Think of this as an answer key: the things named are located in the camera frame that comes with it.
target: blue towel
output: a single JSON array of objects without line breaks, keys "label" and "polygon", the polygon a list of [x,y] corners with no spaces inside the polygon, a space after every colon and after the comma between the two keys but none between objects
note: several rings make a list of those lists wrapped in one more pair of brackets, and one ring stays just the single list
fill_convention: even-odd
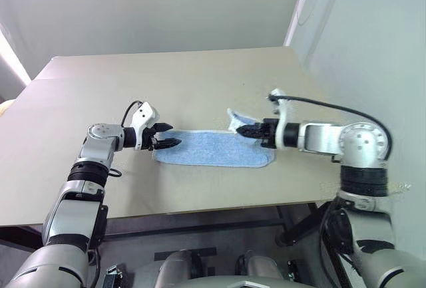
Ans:
[{"label": "blue towel", "polygon": [[153,158],[167,164],[258,168],[275,157],[275,152],[261,147],[259,140],[229,132],[169,130],[159,138],[182,140],[175,147],[154,151]]}]

